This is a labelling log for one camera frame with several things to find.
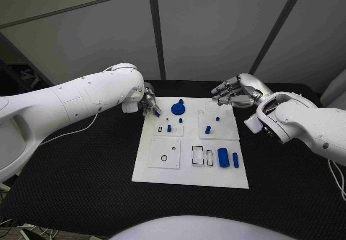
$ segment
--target circular hole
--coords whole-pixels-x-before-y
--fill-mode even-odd
[[[325,144],[323,144],[323,149],[329,149],[329,147],[330,147],[330,144],[329,144],[329,143],[325,143]]]

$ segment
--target black table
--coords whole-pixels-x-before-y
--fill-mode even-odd
[[[159,97],[211,98],[219,82],[149,81]],[[268,84],[322,106],[303,84]],[[92,127],[42,146],[0,206],[9,219],[81,234],[113,236],[162,217],[201,215],[265,227],[297,239],[346,238],[346,203],[327,160],[304,143],[254,135],[234,109],[250,189],[131,182],[144,118],[115,107]],[[49,138],[84,129],[85,119]]]

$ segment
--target white board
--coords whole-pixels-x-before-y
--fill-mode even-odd
[[[172,106],[180,99],[186,112],[177,116],[172,113]],[[250,189],[232,107],[218,106],[209,98],[157,97],[156,100],[163,113],[160,117],[149,114],[144,120],[131,181]],[[193,164],[193,146],[198,150],[196,163],[203,162],[199,166]],[[231,165],[228,168],[221,168],[219,165],[218,149],[222,148],[228,150]],[[239,168],[235,168],[232,153],[238,153]]]

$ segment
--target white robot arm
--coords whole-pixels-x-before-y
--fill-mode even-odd
[[[123,104],[162,114],[154,89],[128,63],[48,89],[0,97],[0,183],[25,166],[46,137],[68,125]]]
[[[254,134],[265,130],[283,144],[297,138],[317,155],[346,166],[346,111],[317,108],[294,93],[273,93],[247,73],[224,82],[211,93],[219,105],[258,106],[245,120]]]

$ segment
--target white wall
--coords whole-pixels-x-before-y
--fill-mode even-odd
[[[160,79],[150,1],[107,1],[0,30],[58,85],[118,63]]]
[[[346,69],[346,1],[299,0],[255,76],[323,93]]]
[[[286,3],[159,1],[167,80],[225,81],[247,73]]]
[[[68,9],[95,0],[3,0],[0,2],[0,25]]]

